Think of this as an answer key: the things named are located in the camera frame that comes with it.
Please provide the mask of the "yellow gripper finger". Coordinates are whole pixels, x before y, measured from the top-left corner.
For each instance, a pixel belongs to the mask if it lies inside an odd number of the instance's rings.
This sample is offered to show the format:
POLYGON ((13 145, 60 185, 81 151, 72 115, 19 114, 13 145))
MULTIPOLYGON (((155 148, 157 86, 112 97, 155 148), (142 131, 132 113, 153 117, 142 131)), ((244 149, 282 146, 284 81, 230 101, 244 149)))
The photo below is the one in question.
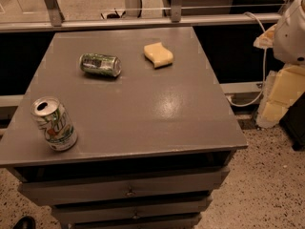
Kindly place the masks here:
POLYGON ((254 46, 263 50, 272 48, 274 46, 274 35, 275 25, 272 25, 255 39, 254 46))
POLYGON ((270 71, 263 88, 256 124, 272 128, 305 93, 305 67, 285 64, 279 72, 270 71))

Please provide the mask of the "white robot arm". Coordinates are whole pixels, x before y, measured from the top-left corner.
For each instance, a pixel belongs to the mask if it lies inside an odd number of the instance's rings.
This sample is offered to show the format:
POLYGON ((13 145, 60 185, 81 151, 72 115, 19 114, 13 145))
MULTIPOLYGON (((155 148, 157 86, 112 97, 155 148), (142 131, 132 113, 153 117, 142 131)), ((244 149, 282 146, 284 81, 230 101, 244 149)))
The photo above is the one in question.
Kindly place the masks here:
POLYGON ((272 128, 305 93, 305 0, 294 0, 254 46, 272 48, 274 58, 284 63, 278 72, 270 71, 263 83, 255 119, 259 127, 272 128))

